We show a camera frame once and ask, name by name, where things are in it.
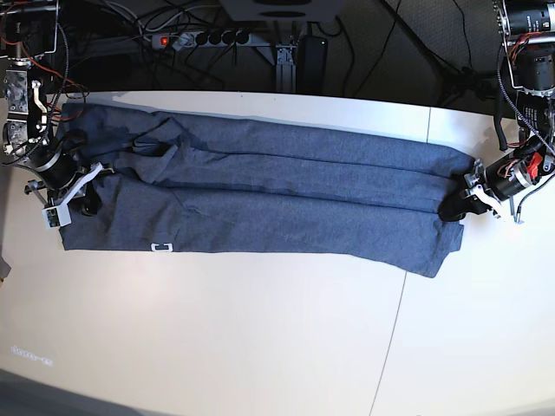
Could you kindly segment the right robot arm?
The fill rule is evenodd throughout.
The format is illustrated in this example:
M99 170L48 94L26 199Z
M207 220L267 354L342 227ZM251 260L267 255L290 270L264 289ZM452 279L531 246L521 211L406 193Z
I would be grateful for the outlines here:
M92 185L101 164L81 153L84 132L74 130L57 138L64 119L57 104L74 82L69 71L45 62L59 47L69 54L69 42L59 22L57 1L3 1L1 3L1 57L9 65L3 78L8 116L3 126L4 166L32 172L36 179L26 193L41 201L49 227L66 224L71 209L94 216L101 200Z

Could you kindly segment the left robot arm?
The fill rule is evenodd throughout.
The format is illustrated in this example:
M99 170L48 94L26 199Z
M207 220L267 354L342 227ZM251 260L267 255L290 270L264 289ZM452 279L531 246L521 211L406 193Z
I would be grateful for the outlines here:
M554 3L495 1L501 44L493 125L504 153L490 166L480 159L461 174L456 191L440 205L446 222L468 213L501 215L507 201L515 223L527 198L554 179Z

